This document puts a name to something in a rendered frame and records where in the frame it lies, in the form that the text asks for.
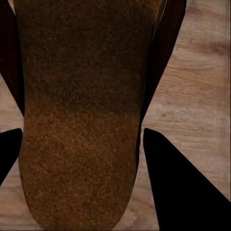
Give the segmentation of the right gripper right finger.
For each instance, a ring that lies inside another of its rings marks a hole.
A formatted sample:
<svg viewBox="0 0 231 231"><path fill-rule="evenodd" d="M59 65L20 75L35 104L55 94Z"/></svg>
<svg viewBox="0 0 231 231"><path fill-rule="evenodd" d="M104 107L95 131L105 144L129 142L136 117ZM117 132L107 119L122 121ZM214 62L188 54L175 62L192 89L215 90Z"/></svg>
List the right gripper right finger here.
<svg viewBox="0 0 231 231"><path fill-rule="evenodd" d="M231 231L231 202L162 133L143 147L160 231Z"/></svg>

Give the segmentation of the sandal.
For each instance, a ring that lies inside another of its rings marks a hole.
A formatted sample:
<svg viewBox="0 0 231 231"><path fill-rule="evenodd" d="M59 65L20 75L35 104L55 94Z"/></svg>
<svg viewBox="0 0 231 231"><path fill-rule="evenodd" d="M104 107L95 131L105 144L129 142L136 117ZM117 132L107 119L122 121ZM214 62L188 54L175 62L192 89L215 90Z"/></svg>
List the sandal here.
<svg viewBox="0 0 231 231"><path fill-rule="evenodd" d="M0 0L0 73L23 117L27 206L45 231L111 231L187 0Z"/></svg>

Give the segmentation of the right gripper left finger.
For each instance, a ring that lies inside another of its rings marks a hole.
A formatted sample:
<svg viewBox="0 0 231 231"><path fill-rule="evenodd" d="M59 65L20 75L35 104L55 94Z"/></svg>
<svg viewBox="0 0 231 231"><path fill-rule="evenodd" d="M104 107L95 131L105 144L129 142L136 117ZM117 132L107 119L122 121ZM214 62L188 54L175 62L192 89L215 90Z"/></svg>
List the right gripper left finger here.
<svg viewBox="0 0 231 231"><path fill-rule="evenodd" d="M18 158L22 137L20 128L0 133L0 186Z"/></svg>

